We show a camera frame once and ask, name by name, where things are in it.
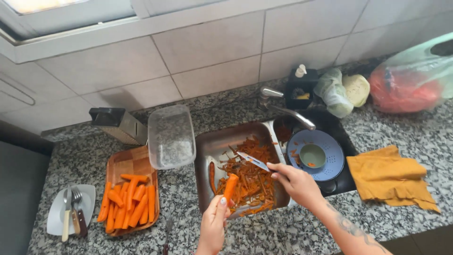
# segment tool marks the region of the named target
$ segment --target wooden knife handle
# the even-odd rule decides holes
[[[169,253],[169,245],[164,244],[164,255],[168,255],[168,253]]]
[[[69,213],[71,210],[64,211],[63,220],[63,234],[61,235],[61,241],[66,242],[69,237]]]
[[[82,209],[77,211],[77,218],[79,219],[80,236],[85,237],[88,235],[87,223],[85,222],[85,216],[83,215]]]
[[[74,225],[74,233],[76,235],[80,234],[80,226],[79,226],[79,219],[77,218],[77,211],[76,209],[71,210],[71,216],[72,216],[72,224]]]

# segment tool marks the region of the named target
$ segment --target kitchen counter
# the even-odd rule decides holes
[[[267,82],[279,88],[285,79]],[[196,135],[253,120],[278,116],[256,108],[255,84],[182,102],[191,109]],[[361,201],[357,191],[327,198],[345,217],[378,241],[392,240],[453,223],[453,107],[452,101],[432,112],[404,115],[380,113],[367,104],[341,120],[359,152],[395,144],[403,157],[415,158],[428,170],[428,190],[442,214],[417,206],[390,207],[383,203]],[[142,122],[153,110],[133,115]],[[195,251],[201,215],[193,164],[158,171],[161,215],[156,224],[120,238],[109,237],[96,222],[104,189],[105,168],[109,157],[124,146],[87,123],[46,132],[58,141],[50,161],[41,195],[28,254],[134,254],[162,253],[165,220],[170,212],[174,225],[170,234],[170,254]],[[74,236],[62,243],[60,237],[46,233],[46,221],[54,196],[68,184],[96,187],[96,207],[86,239]],[[301,206],[285,207],[228,222],[225,254],[311,254],[339,252],[327,229]]]

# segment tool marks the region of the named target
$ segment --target metal fork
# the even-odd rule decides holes
[[[83,211],[79,207],[79,204],[82,201],[82,192],[80,192],[77,186],[72,187],[72,192],[74,193],[74,208],[77,210],[77,218],[79,219],[80,236],[85,237],[88,235],[88,228]]]
[[[167,212],[165,217],[167,218],[167,237],[165,238],[164,255],[167,255],[169,252],[169,234],[171,232],[171,228],[173,227],[173,218],[169,212]]]

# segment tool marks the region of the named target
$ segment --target yellow cloth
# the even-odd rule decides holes
[[[346,159],[362,200],[390,206],[417,204],[440,213],[423,181],[426,169],[415,159],[401,157],[395,145]]]

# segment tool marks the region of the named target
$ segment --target hand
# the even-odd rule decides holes
[[[231,215],[227,200],[223,195],[215,196],[201,219],[200,240],[197,255],[214,255],[219,253],[225,241],[227,218]]]
[[[277,171],[271,175],[279,180],[286,192],[301,206],[313,211],[324,201],[313,177],[303,170],[282,163],[267,163],[269,169]]]

